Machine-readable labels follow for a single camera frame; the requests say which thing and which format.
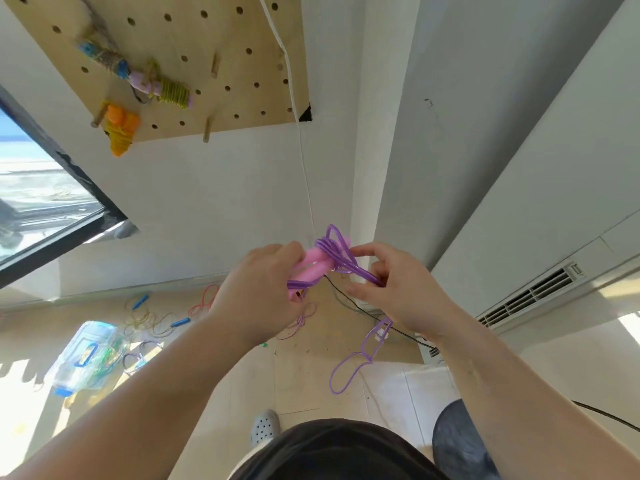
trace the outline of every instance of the air vent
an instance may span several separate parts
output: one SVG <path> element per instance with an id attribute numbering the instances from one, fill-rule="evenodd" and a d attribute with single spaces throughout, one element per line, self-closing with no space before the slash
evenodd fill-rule
<path id="1" fill-rule="evenodd" d="M 542 280 L 535 282 L 528 289 L 519 293 L 514 298 L 510 298 L 501 305 L 489 310 L 483 316 L 478 318 L 478 322 L 482 323 L 482 325 L 487 328 L 491 328 L 493 325 L 500 323 L 506 318 L 512 317 L 524 310 L 528 310 L 535 306 L 535 304 L 540 300 L 553 295 L 583 277 L 584 273 L 580 270 L 578 265 L 576 263 L 569 263 L 568 265 L 549 274 Z M 436 357 L 436 355 L 439 354 L 440 351 L 438 349 L 429 350 L 429 355 L 431 357 Z"/>

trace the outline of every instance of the window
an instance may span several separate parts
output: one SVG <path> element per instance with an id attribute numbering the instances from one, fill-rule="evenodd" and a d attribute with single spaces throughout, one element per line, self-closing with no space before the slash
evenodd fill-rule
<path id="1" fill-rule="evenodd" d="M 0 88 L 0 287 L 124 220 Z"/>

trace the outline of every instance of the forearm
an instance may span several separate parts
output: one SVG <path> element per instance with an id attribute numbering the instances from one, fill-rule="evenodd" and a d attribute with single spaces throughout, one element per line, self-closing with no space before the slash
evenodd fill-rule
<path id="1" fill-rule="evenodd" d="M 214 387 L 248 350 L 216 317 L 192 325 L 9 478 L 166 478 Z"/>
<path id="2" fill-rule="evenodd" d="M 436 345 L 503 478 L 637 477 L 640 461 L 493 332 L 457 307 L 448 323 Z"/>

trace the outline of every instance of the window frame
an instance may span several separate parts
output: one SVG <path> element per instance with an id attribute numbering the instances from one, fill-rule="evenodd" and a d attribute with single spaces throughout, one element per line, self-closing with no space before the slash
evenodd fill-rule
<path id="1" fill-rule="evenodd" d="M 92 237 L 127 220 L 127 217 L 2 86 L 0 86 L 0 109 L 103 206 L 103 209 L 21 250 L 7 259 L 4 264 L 0 264 L 0 289 L 2 289 L 75 249 Z"/>

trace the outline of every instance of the person's right arm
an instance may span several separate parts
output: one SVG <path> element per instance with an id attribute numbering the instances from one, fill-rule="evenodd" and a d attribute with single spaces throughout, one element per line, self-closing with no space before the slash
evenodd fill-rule
<path id="1" fill-rule="evenodd" d="M 370 270 L 386 287 L 349 283 L 347 293 L 436 344 L 502 478 L 640 478 L 633 453 L 457 306 L 418 260 L 380 242 L 351 251 L 378 257 Z"/>

